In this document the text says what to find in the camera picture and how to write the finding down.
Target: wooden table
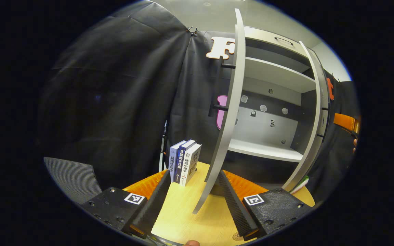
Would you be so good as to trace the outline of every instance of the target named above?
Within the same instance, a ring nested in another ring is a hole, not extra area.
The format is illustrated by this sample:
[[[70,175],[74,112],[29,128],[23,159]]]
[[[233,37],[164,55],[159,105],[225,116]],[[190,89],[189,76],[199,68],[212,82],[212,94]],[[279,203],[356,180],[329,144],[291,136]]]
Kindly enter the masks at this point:
[[[223,196],[210,194],[198,214],[192,213],[205,188],[208,169],[208,164],[198,162],[196,173],[185,187],[177,183],[170,185],[152,234],[181,244],[188,240],[197,240],[202,246],[245,243],[233,238],[237,230]],[[309,206],[314,205],[314,200],[305,187],[294,196]]]

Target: human hand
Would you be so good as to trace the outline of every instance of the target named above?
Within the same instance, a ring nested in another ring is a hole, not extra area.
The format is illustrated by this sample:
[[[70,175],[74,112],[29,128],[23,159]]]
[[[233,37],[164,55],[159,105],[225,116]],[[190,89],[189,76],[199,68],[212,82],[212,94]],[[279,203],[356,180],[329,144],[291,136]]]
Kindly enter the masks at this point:
[[[355,146],[355,147],[357,146],[357,139],[356,139],[356,138],[354,139],[354,146]]]
[[[189,240],[188,242],[186,242],[185,245],[183,246],[200,246],[200,243],[197,242],[196,240]]]

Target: shelf board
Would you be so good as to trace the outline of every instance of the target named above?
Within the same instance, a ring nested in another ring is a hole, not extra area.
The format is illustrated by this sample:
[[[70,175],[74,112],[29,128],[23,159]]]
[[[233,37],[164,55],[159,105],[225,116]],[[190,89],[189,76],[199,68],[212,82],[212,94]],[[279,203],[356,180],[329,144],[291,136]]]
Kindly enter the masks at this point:
[[[234,138],[230,140],[228,150],[288,162],[300,162],[302,159],[302,155],[289,146],[261,145]]]
[[[268,81],[296,92],[316,89],[316,81],[297,71],[264,60],[246,57],[244,76]]]

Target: white letter cutout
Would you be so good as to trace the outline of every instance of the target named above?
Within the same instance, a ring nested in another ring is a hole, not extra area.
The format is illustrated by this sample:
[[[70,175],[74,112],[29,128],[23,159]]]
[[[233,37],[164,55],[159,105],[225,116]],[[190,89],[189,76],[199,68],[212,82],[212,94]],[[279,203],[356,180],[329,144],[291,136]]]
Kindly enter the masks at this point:
[[[223,56],[223,59],[227,60],[229,59],[229,55],[225,54],[225,51],[228,50],[229,54],[233,54],[235,52],[235,39],[212,37],[212,40],[214,40],[212,50],[211,52],[206,53],[206,57],[220,59],[220,56]]]

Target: drawer handle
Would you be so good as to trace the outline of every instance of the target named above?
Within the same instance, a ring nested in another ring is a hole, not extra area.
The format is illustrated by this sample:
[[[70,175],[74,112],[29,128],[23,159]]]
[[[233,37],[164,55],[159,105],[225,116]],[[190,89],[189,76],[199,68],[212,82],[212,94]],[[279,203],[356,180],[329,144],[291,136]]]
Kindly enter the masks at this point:
[[[285,39],[282,39],[282,40],[287,41],[287,42],[289,42],[291,45],[294,46],[294,44],[293,44],[292,42],[290,42],[290,41],[288,41],[288,40],[285,40]]]

